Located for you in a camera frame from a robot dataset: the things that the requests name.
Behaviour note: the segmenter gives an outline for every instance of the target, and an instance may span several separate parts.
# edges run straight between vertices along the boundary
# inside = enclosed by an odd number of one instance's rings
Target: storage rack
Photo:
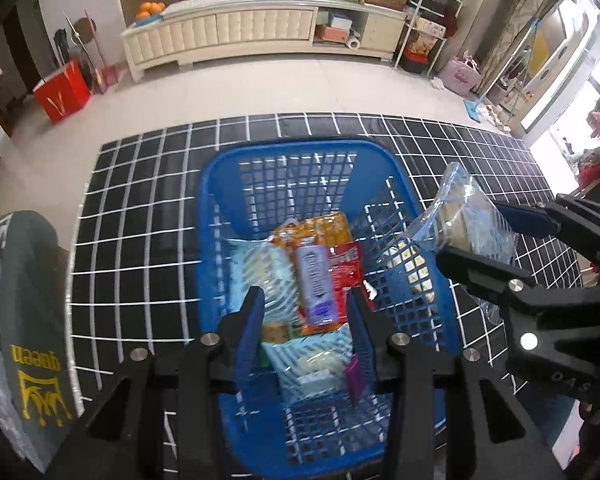
[[[428,7],[425,7],[422,4],[423,1],[424,0],[418,0],[416,3],[413,0],[407,0],[407,4],[415,8],[415,12],[413,13],[413,16],[411,17],[411,20],[409,22],[409,27],[407,28],[407,33],[405,34],[404,40],[402,41],[402,46],[400,47],[400,52],[398,53],[398,57],[395,60],[394,68],[398,68],[398,63],[400,63],[400,58],[402,57],[402,53],[404,52],[404,49],[407,45],[407,40],[409,39],[409,35],[410,35],[411,31],[413,30],[413,24],[415,23],[416,18],[420,15],[420,9],[424,9],[427,12],[430,12],[431,14],[435,14],[437,16],[444,17],[439,12],[435,12],[434,10],[429,9]],[[454,1],[456,1],[458,3],[458,8],[456,9],[456,18],[457,18],[458,14],[460,14],[460,9],[462,9],[462,5],[464,5],[464,0],[454,0]],[[433,61],[431,61],[429,63],[429,69],[427,70],[427,76],[429,76],[431,74],[431,70],[433,69],[433,66],[435,65],[436,61],[438,60],[438,56],[440,55],[440,52],[442,51],[442,48],[445,46],[445,43],[446,43],[446,38],[438,38],[438,39],[439,39],[439,41],[436,44],[436,46],[434,47],[437,49],[437,52],[433,58]]]

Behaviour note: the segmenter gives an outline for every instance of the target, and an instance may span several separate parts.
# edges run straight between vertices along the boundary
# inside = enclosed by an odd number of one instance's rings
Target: tiled floor
[[[135,85],[93,96],[79,113],[51,125],[28,103],[0,160],[0,214],[33,209],[69,248],[75,218],[100,145],[215,118],[282,112],[397,114],[474,126],[462,98],[387,64],[347,57],[263,56],[148,71]],[[495,129],[481,124],[486,130]]]

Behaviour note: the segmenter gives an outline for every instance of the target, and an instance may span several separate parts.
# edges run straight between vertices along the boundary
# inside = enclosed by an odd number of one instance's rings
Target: laundry basket
[[[256,240],[288,218],[344,212],[363,252],[376,310],[397,329],[458,352],[454,303],[432,254],[397,234],[420,211],[393,156],[368,140],[306,140],[239,146],[204,169],[198,197],[198,307],[203,332],[216,329],[230,304],[228,238]],[[269,480],[306,478],[353,468],[384,451],[391,396],[346,393],[287,406],[275,372],[255,368],[236,396],[220,396],[232,453]],[[436,427],[445,425],[436,393]]]

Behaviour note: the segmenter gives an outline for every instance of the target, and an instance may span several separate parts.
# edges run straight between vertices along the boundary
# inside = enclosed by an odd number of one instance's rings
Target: toilet paper roll
[[[347,40],[347,46],[352,50],[357,50],[360,48],[360,40],[352,34]]]

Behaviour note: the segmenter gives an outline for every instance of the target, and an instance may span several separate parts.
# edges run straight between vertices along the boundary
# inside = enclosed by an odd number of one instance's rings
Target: beige curtain
[[[482,81],[477,88],[478,94],[481,94],[496,76],[496,71],[500,69],[500,62],[502,62],[503,58],[507,55],[507,51],[514,38],[538,11],[543,1],[544,0],[512,0],[512,10],[507,21],[507,26],[502,31],[498,41],[489,52],[489,55],[480,69]]]

